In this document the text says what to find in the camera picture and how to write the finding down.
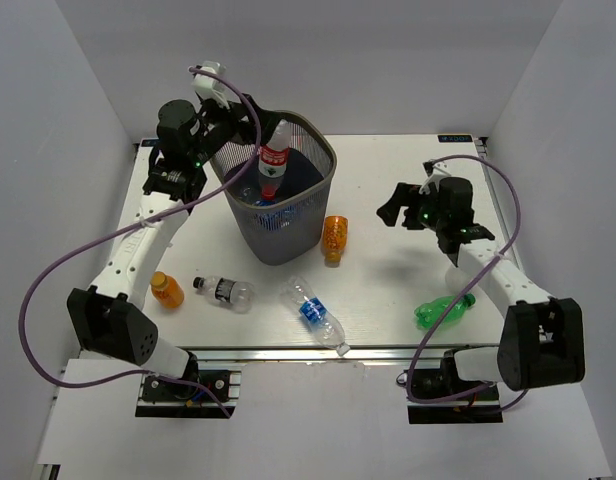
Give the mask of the red cap clear bottle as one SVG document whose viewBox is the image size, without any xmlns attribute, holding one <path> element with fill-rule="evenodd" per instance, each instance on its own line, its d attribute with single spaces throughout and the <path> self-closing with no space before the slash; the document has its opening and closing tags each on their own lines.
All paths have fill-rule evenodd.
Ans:
<svg viewBox="0 0 616 480">
<path fill-rule="evenodd" d="M 283 183 L 287 169 L 291 126 L 281 120 L 269 140 L 259 153 L 258 172 L 261 196 L 264 201 L 272 201 Z"/>
</svg>

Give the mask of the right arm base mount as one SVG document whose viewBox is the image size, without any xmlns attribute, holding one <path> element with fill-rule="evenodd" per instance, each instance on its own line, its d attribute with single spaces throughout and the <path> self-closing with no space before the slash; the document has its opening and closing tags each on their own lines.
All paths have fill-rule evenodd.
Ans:
<svg viewBox="0 0 616 480">
<path fill-rule="evenodd" d="M 498 424 L 503 422 L 496 385 L 476 391 L 480 381 L 461 380 L 456 370 L 455 351 L 435 362 L 418 364 L 409 381 L 407 371 L 396 379 L 400 387 L 426 403 L 408 402 L 410 425 Z"/>
</svg>

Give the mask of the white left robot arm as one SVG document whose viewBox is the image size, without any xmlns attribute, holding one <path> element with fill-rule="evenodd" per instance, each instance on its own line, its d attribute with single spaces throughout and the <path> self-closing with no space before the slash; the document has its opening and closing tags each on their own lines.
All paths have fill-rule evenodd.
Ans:
<svg viewBox="0 0 616 480">
<path fill-rule="evenodd" d="M 164 376 L 176 398 L 197 392 L 195 356 L 160 337 L 143 312 L 145 297 L 172 238 L 201 197 L 205 163 L 230 142 L 257 153 L 281 118 L 253 100 L 225 106 L 204 100 L 199 107 L 171 100 L 160 108 L 135 222 L 91 284 L 73 289 L 67 299 L 82 349 Z"/>
</svg>

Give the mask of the orange textured bottle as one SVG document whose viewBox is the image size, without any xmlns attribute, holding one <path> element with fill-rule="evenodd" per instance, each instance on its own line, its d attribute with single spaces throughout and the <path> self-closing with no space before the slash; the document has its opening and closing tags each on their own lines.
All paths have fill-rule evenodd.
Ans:
<svg viewBox="0 0 616 480">
<path fill-rule="evenodd" d="M 327 264 L 338 265 L 341 262 L 348 238 L 348 219 L 344 216 L 327 216 L 322 233 L 322 252 Z"/>
</svg>

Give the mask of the blue label bottle front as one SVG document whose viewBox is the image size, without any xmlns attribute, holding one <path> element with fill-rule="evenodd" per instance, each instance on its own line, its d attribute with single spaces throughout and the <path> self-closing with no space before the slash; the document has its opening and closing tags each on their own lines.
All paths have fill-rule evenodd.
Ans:
<svg viewBox="0 0 616 480">
<path fill-rule="evenodd" d="M 291 277 L 283 283 L 281 295 L 286 304 L 304 322 L 317 344 L 334 350 L 339 357 L 344 357 L 350 351 L 343 326 L 329 312 L 305 279 L 299 276 Z"/>
</svg>

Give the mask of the clear bottle silver cap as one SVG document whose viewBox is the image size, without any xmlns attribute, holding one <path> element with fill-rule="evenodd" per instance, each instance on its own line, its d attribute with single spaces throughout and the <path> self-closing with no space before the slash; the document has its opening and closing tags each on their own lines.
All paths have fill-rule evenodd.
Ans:
<svg viewBox="0 0 616 480">
<path fill-rule="evenodd" d="M 469 291 L 474 289 L 479 284 L 475 277 L 475 274 L 466 274 L 461 269 L 451 266 L 445 273 L 445 285 L 449 293 L 456 295 L 467 287 Z"/>
</svg>

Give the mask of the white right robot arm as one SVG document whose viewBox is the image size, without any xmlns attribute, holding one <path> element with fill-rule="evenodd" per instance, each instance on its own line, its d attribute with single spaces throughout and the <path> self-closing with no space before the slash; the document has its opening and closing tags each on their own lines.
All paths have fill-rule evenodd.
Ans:
<svg viewBox="0 0 616 480">
<path fill-rule="evenodd" d="M 377 214 L 393 227 L 400 215 L 408 230 L 432 230 L 453 266 L 486 294 L 503 317 L 495 347 L 449 351 L 439 384 L 460 399 L 479 383 L 513 391 L 580 382 L 585 375 L 583 316 L 579 304 L 558 299 L 503 257 L 494 235 L 474 220 L 473 188 L 460 177 L 430 185 L 400 183 Z"/>
</svg>

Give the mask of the blue label bottle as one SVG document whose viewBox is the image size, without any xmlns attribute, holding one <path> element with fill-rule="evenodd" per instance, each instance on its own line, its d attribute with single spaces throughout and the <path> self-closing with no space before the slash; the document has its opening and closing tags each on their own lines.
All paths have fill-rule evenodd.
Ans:
<svg viewBox="0 0 616 480">
<path fill-rule="evenodd" d="M 339 357 L 344 357 L 350 351 L 343 326 L 329 312 L 305 279 L 299 276 L 291 277 L 283 283 L 281 295 L 286 304 L 304 322 L 317 344 L 334 350 Z"/>
<path fill-rule="evenodd" d="M 285 208 L 268 213 L 255 213 L 254 223 L 265 231 L 278 231 L 290 227 L 303 227 L 308 222 L 309 211 L 314 206 L 312 200 L 287 205 Z"/>
<path fill-rule="evenodd" d="M 249 206 L 263 207 L 269 205 L 269 202 L 263 198 L 261 191 L 251 186 L 242 187 L 237 193 L 237 199 Z"/>
</svg>

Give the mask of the orange juice bottle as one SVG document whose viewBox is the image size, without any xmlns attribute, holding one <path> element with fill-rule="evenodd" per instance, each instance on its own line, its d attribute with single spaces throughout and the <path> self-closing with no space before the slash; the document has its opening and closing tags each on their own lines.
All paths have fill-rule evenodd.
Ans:
<svg viewBox="0 0 616 480">
<path fill-rule="evenodd" d="M 158 303 L 167 309 L 180 307 L 185 299 L 184 292 L 177 281 L 164 272 L 156 271 L 150 281 L 150 290 Z"/>
</svg>

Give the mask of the green crushed bottle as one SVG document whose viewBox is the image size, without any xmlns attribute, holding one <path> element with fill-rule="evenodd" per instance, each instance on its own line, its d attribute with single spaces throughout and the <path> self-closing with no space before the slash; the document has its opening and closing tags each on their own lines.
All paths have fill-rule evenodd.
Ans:
<svg viewBox="0 0 616 480">
<path fill-rule="evenodd" d="M 431 302 L 424 303 L 414 310 L 414 321 L 420 330 L 429 331 L 441 317 L 448 306 L 453 302 L 453 295 L 439 297 Z M 458 323 L 465 313 L 476 303 L 473 294 L 463 295 L 453 308 L 447 313 L 438 327 L 439 330 L 449 328 Z"/>
</svg>

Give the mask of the black label clear bottle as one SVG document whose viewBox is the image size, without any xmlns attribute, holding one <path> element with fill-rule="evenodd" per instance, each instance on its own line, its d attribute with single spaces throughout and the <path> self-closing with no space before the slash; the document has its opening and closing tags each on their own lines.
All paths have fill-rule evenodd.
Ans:
<svg viewBox="0 0 616 480">
<path fill-rule="evenodd" d="M 244 281 L 221 276 L 195 277 L 192 282 L 195 291 L 208 302 L 236 313 L 246 313 L 252 308 L 254 287 Z"/>
</svg>

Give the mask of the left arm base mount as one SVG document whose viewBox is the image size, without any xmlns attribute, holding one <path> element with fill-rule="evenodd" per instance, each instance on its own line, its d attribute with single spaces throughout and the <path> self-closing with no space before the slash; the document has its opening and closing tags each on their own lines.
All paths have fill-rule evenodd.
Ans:
<svg viewBox="0 0 616 480">
<path fill-rule="evenodd" d="M 164 382 L 155 375 L 140 384 L 135 407 L 137 418 L 227 419 L 239 398 L 241 372 L 202 368 L 198 382 L 203 389 Z"/>
</svg>

